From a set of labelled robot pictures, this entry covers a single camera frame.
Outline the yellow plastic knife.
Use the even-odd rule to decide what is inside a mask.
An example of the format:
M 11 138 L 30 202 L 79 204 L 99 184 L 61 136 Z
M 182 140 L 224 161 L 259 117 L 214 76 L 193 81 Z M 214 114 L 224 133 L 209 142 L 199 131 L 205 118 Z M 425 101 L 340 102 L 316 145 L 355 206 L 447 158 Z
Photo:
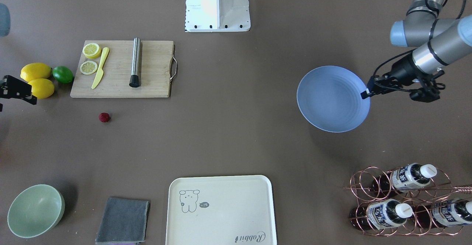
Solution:
M 101 82 L 101 79 L 103 78 L 103 75 L 104 75 L 103 67 L 105 65 L 105 62 L 106 62 L 106 59 L 108 57 L 109 52 L 110 52 L 110 49 L 108 47 L 104 47 L 102 49 L 100 62 L 99 62 L 99 65 L 98 65 L 98 69 L 96 71 L 96 76 L 95 76 L 95 78 L 93 80 L 93 83 L 92 83 L 92 86 L 91 86 L 91 89 L 93 89 L 93 90 L 96 89 L 96 87 Z

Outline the cream rabbit tray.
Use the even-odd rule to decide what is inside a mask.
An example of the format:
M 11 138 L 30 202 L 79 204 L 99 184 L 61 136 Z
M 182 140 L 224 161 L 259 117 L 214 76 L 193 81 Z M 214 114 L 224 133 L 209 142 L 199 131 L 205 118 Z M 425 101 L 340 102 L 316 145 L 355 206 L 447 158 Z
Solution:
M 263 175 L 177 178 L 167 245 L 276 245 L 273 185 Z

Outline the wooden cutting board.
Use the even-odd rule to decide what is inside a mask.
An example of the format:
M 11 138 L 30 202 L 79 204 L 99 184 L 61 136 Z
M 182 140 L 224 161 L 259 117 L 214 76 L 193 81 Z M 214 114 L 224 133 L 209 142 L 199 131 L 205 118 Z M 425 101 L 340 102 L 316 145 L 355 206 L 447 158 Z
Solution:
M 142 41 L 140 59 L 140 86 L 130 87 L 133 41 L 95 40 L 110 52 L 104 63 L 104 75 L 95 89 L 95 75 L 76 71 L 70 96 L 72 98 L 167 98 L 176 69 L 172 67 L 175 43 L 173 41 Z

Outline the lemon slice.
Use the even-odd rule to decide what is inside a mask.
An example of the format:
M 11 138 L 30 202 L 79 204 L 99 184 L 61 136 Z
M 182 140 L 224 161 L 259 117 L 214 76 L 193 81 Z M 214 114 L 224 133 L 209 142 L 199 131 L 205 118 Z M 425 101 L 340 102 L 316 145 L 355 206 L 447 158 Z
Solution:
M 87 59 L 96 59 L 101 56 L 101 47 L 97 43 L 88 43 L 82 49 L 82 54 Z
M 98 70 L 98 64 L 95 61 L 85 61 L 79 67 L 83 75 L 92 75 Z

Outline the yellow lemon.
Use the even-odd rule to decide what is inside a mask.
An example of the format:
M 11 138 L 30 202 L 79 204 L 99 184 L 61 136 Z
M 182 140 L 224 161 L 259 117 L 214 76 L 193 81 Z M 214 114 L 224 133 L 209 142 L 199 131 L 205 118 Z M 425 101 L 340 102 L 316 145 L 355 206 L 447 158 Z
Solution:
M 33 62 L 25 65 L 20 72 L 20 78 L 26 82 L 35 79 L 48 79 L 52 75 L 52 68 L 42 62 Z
M 31 80 L 28 84 L 31 86 L 31 94 L 37 99 L 46 99 L 55 91 L 54 84 L 49 79 L 38 78 Z

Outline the lemon slice upper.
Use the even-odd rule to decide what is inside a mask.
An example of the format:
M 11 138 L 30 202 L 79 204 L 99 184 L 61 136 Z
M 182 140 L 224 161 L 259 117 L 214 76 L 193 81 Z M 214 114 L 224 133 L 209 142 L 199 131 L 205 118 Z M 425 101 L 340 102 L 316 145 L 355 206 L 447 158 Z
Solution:
M 87 59 L 96 59 L 101 56 L 101 47 L 97 43 L 88 43 L 82 49 L 82 54 Z

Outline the red strawberry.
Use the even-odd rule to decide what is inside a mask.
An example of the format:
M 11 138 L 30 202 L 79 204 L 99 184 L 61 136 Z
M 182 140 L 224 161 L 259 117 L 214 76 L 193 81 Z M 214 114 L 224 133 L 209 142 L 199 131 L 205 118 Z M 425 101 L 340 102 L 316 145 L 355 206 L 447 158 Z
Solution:
M 111 116 L 108 113 L 99 114 L 99 121 L 102 123 L 107 123 L 111 120 Z

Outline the dark bottle white cap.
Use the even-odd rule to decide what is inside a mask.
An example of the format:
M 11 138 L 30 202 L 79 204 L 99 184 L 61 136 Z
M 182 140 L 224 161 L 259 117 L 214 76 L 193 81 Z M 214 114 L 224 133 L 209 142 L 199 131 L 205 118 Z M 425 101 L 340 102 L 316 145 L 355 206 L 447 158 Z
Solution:
M 411 163 L 374 178 L 369 191 L 376 193 L 378 198 L 393 198 L 410 190 L 427 187 L 431 178 L 437 174 L 438 170 L 432 164 Z

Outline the lemon slice lower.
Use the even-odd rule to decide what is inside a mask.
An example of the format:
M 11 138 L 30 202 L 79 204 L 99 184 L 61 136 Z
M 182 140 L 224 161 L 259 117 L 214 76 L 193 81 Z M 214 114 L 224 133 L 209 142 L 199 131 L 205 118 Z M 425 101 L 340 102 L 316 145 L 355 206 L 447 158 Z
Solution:
M 95 61 L 85 61 L 79 67 L 83 75 L 92 75 L 98 70 L 98 64 Z

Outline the steel muddler rod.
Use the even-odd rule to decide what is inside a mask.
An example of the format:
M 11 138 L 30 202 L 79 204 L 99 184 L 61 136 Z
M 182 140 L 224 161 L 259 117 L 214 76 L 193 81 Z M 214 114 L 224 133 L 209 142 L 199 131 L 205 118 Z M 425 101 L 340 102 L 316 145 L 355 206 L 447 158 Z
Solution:
M 140 66 L 142 55 L 142 41 L 140 38 L 134 38 L 132 51 L 130 87 L 140 87 Z

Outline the mint green bowl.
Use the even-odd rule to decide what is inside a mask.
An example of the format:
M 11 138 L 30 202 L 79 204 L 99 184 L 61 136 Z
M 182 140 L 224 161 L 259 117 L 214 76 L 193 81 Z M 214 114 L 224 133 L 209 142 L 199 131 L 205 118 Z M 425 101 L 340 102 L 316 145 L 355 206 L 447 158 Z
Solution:
M 65 200 L 47 184 L 37 184 L 22 191 L 7 213 L 7 225 L 19 238 L 35 238 L 52 228 L 63 217 Z

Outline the white pillar base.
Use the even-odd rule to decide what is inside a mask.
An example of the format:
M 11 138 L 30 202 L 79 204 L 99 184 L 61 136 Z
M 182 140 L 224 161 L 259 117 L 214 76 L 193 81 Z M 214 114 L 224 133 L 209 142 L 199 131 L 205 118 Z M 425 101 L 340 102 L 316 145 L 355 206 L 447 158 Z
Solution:
M 185 32 L 246 32 L 249 0 L 185 0 Z

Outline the green lime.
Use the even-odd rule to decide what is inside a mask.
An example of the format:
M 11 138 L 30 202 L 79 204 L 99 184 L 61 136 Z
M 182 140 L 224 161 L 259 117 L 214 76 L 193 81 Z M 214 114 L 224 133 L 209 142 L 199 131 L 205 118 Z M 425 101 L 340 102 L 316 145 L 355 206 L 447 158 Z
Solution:
M 53 77 L 60 83 L 69 84 L 74 80 L 73 72 L 65 66 L 57 66 L 52 69 Z

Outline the grey folded cloth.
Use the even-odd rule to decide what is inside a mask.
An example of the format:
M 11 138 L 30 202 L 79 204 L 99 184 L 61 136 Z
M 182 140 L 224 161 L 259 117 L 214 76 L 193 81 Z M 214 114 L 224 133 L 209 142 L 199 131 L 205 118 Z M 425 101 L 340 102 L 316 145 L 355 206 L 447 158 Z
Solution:
M 107 199 L 96 236 L 97 245 L 139 245 L 145 241 L 150 203 L 119 197 Z

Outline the blue plate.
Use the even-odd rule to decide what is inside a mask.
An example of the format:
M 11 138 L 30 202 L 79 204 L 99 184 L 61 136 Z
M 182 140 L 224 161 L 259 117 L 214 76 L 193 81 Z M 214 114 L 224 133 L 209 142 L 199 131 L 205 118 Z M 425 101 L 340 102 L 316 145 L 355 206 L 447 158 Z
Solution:
M 326 132 L 349 132 L 367 118 L 371 102 L 363 99 L 365 83 L 340 66 L 320 66 L 302 77 L 296 100 L 303 117 Z

